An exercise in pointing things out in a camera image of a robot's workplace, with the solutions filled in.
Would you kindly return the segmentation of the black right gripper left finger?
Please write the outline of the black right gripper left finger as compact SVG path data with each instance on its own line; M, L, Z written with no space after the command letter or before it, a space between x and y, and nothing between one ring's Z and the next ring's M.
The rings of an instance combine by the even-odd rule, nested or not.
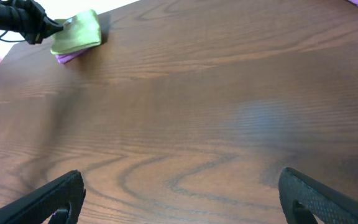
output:
M0 224L76 224L86 190L80 171L72 170L26 196L0 208Z

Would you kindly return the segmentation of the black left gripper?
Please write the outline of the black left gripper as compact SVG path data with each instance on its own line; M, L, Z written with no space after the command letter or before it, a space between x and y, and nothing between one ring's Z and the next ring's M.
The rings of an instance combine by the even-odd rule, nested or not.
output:
M34 0L0 1L0 30L17 32L29 44L63 30L63 25L47 17L45 9Z

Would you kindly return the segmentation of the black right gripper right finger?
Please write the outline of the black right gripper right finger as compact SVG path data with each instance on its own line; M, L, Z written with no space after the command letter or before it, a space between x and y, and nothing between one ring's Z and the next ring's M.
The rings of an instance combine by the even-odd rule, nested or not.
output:
M291 168L282 170L279 198L289 224L358 224L358 202Z

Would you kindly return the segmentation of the light green cloth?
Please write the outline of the light green cloth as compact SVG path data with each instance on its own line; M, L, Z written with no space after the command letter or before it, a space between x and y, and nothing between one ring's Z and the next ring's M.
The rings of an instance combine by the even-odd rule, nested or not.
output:
M70 54L79 50L100 45L102 42L101 26L98 15L93 9L82 11L68 19L56 19L63 30L52 35L53 55Z

